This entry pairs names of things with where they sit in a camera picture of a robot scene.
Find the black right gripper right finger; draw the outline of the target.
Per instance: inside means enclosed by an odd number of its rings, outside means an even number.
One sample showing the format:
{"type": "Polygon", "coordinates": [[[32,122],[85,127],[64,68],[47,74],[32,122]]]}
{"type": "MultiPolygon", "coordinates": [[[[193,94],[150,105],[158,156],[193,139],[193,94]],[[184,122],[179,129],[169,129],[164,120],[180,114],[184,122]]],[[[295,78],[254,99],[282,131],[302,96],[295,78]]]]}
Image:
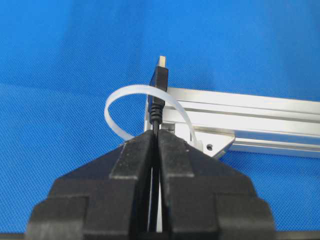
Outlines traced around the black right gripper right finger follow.
{"type": "Polygon", "coordinates": [[[164,229],[172,240],[273,240],[271,209],[251,179],[160,130],[164,229]]]}

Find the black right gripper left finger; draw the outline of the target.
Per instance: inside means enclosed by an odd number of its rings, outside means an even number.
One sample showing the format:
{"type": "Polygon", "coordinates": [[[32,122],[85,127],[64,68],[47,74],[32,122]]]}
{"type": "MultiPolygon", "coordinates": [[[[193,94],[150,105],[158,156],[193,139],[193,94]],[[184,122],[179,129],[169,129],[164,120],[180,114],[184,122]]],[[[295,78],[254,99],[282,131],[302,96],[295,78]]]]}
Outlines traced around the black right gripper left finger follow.
{"type": "Polygon", "coordinates": [[[149,130],[57,178],[32,210],[28,240],[131,240],[148,228],[149,130]]]}

